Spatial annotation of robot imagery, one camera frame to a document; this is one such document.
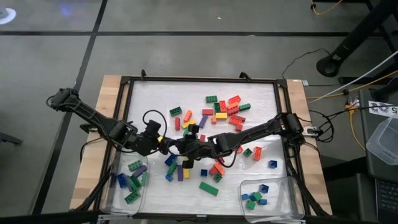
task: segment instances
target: white cable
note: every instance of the white cable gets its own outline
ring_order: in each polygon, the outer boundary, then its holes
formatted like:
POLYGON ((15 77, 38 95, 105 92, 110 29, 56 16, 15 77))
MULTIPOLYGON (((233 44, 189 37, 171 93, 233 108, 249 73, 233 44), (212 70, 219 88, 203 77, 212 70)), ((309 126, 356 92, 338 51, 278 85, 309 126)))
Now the white cable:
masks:
POLYGON ((320 99, 322 99, 322 98, 324 98, 324 97, 326 97, 326 96, 328 96, 328 95, 330 95, 330 94, 332 94, 332 93, 335 93, 336 91, 341 90, 342 88, 345 88, 346 86, 351 85, 352 83, 354 83, 354 82, 360 80, 361 78, 365 77, 366 75, 369 75, 370 73, 372 73, 373 71, 375 71, 376 69, 378 69, 382 64, 384 64, 386 61, 388 61, 390 58, 392 58, 392 57, 395 56, 396 54, 398 54, 398 51, 396 51, 395 53, 393 53, 392 55, 390 55, 390 57, 386 58, 386 59, 385 59, 384 61, 382 61, 379 65, 377 65, 376 67, 372 68, 370 71, 366 72, 365 74, 361 75, 360 77, 358 77, 358 78, 355 79, 354 81, 352 81, 352 82, 350 82, 350 83, 348 83, 348 84, 345 84, 345 85, 343 85, 342 87, 339 87, 339 88, 337 88, 337 89, 331 91, 330 93, 328 93, 328 94, 326 94, 326 95, 324 95, 324 96, 321 96, 321 97, 319 97, 319 98, 316 99, 316 100, 313 100, 313 101, 309 102, 308 104, 313 103, 313 102, 316 102, 316 101, 318 101, 318 100, 320 100, 320 99))

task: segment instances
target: toy block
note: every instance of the toy block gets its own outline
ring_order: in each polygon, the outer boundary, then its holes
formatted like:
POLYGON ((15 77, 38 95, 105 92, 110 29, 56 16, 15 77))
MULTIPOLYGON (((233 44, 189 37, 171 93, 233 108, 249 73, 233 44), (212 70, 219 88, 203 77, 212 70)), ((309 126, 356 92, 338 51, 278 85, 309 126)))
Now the toy block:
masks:
POLYGON ((177 159, 177 156, 174 154, 171 154, 169 156, 169 158, 166 159, 166 161, 164 161, 164 163, 166 163, 167 166, 171 166, 171 164, 177 159))
POLYGON ((170 167, 169 167, 167 173, 170 174, 170 175, 172 175, 172 174, 174 173, 174 171, 176 170, 176 168, 177 168, 177 161, 174 161, 174 162, 170 165, 170 167))
POLYGON ((271 169, 275 169, 276 167, 278 167, 278 162, 277 161, 269 161, 268 167, 271 169))
POLYGON ((139 198, 139 197, 140 197, 139 192, 133 192, 133 193, 129 194, 127 197, 125 197, 124 200, 129 205, 129 204, 133 203, 135 200, 137 200, 137 198, 139 198))
POLYGON ((242 194, 241 195, 242 200, 249 200, 249 195, 248 194, 242 194))
POLYGON ((126 178, 124 178, 124 176, 125 176, 125 174, 117 175, 120 188, 122 188, 122 189, 126 188, 128 185, 127 180, 126 180, 126 178))
POLYGON ((250 109, 250 103, 239 106, 239 111, 244 111, 250 109))
POLYGON ((223 177, 220 174, 216 174, 213 177, 213 180, 218 183, 223 177))
POLYGON ((239 97, 239 95, 236 95, 236 96, 230 98, 228 100, 228 103, 239 103, 240 101, 241 101, 241 98, 239 97))
POLYGON ((225 100, 220 101, 220 112, 225 113, 226 112, 226 104, 225 100))
POLYGON ((206 191, 206 192, 208 192, 209 194, 214 195, 214 196, 217 196, 217 194, 218 194, 218 189, 217 188, 215 188, 213 186, 210 186, 210 185, 208 185, 208 184, 206 184, 204 182, 200 182, 199 188, 204 190, 204 191, 206 191))
POLYGON ((188 179, 189 178, 189 169, 183 169, 184 171, 184 178, 188 179))
POLYGON ((214 112, 215 113, 221 112, 220 103, 214 103, 214 112))
POLYGON ((243 152, 244 156, 246 156, 246 157, 249 157, 252 153, 253 153, 253 152, 252 152, 250 149, 246 149, 246 150, 243 152))
POLYGON ((237 108, 239 106, 239 103, 231 103, 230 105, 228 105, 226 107, 227 110, 233 109, 233 108, 237 108))
POLYGON ((175 118, 175 130, 178 131, 180 129, 180 118, 175 118))
POLYGON ((231 118, 240 120, 242 123, 246 120, 246 118, 243 118, 243 117, 238 116, 236 114, 232 115, 231 118))
POLYGON ((253 159, 259 161, 261 159, 261 147, 254 147, 253 159))
POLYGON ((213 111, 213 109, 203 109, 203 110, 201 111, 201 114, 202 114, 202 115, 213 115, 213 114, 214 114, 214 111, 213 111))
POLYGON ((226 113, 216 113, 216 119, 227 119, 228 115, 226 113))
POLYGON ((207 177, 207 170, 201 169, 201 170, 200 170, 200 176, 201 176, 201 177, 207 177))
POLYGON ((206 124, 207 121, 207 115, 203 115, 203 117, 201 117, 200 123, 199 123, 199 128, 203 128, 206 124))
POLYGON ((219 162, 214 163, 214 167, 217 169, 218 173, 220 173, 221 175, 225 174, 225 170, 219 162))
POLYGON ((132 171, 138 169, 140 166, 142 166, 141 160, 138 160, 138 161, 136 161, 136 162, 133 162, 132 164, 128 165, 129 171, 132 172, 132 171))
POLYGON ((266 205, 266 204, 268 204, 268 201, 267 201, 267 199, 260 199, 257 203, 259 205, 266 205))
POLYGON ((253 210, 254 207, 256 206, 256 203, 252 202, 252 201, 248 201, 246 203, 246 208, 253 210))
POLYGON ((189 121, 183 123, 183 124, 182 124, 182 128, 185 129, 185 128, 187 128, 188 125, 190 125, 190 124, 196 124, 196 121, 195 121, 194 119, 191 119, 191 120, 189 120, 189 121))
POLYGON ((184 179, 182 165, 177 166, 177 174, 178 174, 178 181, 182 181, 184 179))
POLYGON ((179 115, 180 113, 182 113, 181 107, 174 108, 174 109, 170 110, 171 116, 176 116, 176 115, 179 115))
POLYGON ((260 192, 261 193, 268 193, 269 187, 265 184, 260 184, 260 192))
POLYGON ((138 178, 143 172, 147 170, 147 166, 142 165, 132 174, 135 178, 138 178))
POLYGON ((172 174, 166 174, 166 179, 171 182, 174 178, 172 174))
POLYGON ((184 116, 184 122, 188 122, 192 117, 192 110, 187 110, 184 116))
POLYGON ((217 101, 217 96, 206 96, 206 103, 215 103, 217 101))

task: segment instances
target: blue lego brick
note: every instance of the blue lego brick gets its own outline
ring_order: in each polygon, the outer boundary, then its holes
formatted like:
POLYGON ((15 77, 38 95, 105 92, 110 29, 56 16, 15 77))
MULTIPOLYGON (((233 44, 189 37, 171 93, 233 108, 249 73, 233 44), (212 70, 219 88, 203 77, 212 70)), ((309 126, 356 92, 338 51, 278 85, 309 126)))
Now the blue lego brick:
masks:
POLYGON ((261 193, 268 193, 269 187, 265 184, 260 184, 260 192, 261 193))
POLYGON ((203 117, 201 117, 200 123, 199 123, 199 128, 203 128, 206 124, 208 116, 207 115, 203 115, 203 117))
POLYGON ((276 167, 278 167, 278 162, 277 161, 269 161, 268 162, 268 167, 275 169, 276 167))
POLYGON ((172 174, 166 174, 166 179, 168 180, 168 181, 173 181, 173 175, 172 174))
POLYGON ((201 170, 200 170, 200 175, 201 175, 202 177, 207 177, 207 170, 201 169, 201 170))
POLYGON ((242 198, 242 200, 249 200, 249 195, 248 194, 242 194, 241 198, 242 198))
POLYGON ((175 156, 174 154, 171 154, 169 156, 169 158, 166 159, 166 161, 164 161, 164 163, 166 163, 167 166, 171 166, 172 163, 177 159, 177 156, 175 156))

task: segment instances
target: purple lego brick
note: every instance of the purple lego brick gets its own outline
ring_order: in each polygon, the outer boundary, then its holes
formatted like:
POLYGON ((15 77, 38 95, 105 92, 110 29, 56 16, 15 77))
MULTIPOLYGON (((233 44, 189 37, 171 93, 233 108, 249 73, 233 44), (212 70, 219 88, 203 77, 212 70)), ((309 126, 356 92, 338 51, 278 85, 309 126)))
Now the purple lego brick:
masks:
POLYGON ((201 117, 200 123, 199 123, 199 127, 203 128, 205 126, 205 123, 207 121, 207 115, 203 115, 203 117, 201 117))
POLYGON ((138 178, 143 172, 147 170, 147 166, 142 165, 132 174, 135 178, 138 178))
POLYGON ((178 181, 182 181, 184 179, 182 165, 177 165, 178 172, 178 181))

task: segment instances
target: green lego brick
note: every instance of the green lego brick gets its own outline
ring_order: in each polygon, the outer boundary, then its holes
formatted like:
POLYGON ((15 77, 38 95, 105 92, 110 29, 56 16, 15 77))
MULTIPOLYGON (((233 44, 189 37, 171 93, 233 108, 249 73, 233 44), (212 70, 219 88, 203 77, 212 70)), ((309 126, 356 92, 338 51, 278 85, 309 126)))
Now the green lego brick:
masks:
POLYGON ((135 200, 137 200, 137 198, 139 198, 139 197, 140 197, 140 195, 138 192, 133 192, 133 193, 129 194, 126 198, 124 198, 124 200, 129 205, 129 204, 133 203, 135 200))
POLYGON ((250 149, 246 149, 246 150, 243 152, 244 156, 246 156, 246 157, 249 157, 252 153, 253 153, 253 152, 252 152, 250 149))
POLYGON ((217 96, 206 96, 206 103, 216 103, 217 96))
POLYGON ((132 172, 132 171, 138 169, 140 166, 142 166, 142 162, 140 160, 138 160, 129 165, 129 170, 132 172))
POLYGON ((216 113, 221 112, 220 103, 214 103, 214 110, 216 111, 216 113))
POLYGON ((216 175, 213 177, 213 180, 218 183, 222 178, 223 177, 219 173, 216 173, 216 175))
POLYGON ((179 115, 180 113, 182 113, 181 107, 174 108, 174 109, 170 110, 171 116, 176 116, 176 115, 179 115))
POLYGON ((210 186, 210 185, 208 185, 208 184, 206 184, 204 182, 200 182, 199 188, 204 190, 204 191, 206 191, 206 192, 208 192, 209 194, 214 195, 214 196, 217 196, 217 194, 218 194, 218 189, 217 188, 215 188, 213 186, 210 186))
POLYGON ((244 111, 250 109, 250 103, 239 106, 239 111, 244 111))
POLYGON ((167 174, 173 175, 173 173, 174 173, 174 171, 176 170, 176 168, 177 168, 177 162, 174 161, 174 162, 170 165, 169 170, 167 171, 167 174))
POLYGON ((253 210, 254 207, 256 206, 256 203, 248 200, 248 202, 246 203, 246 208, 253 210))

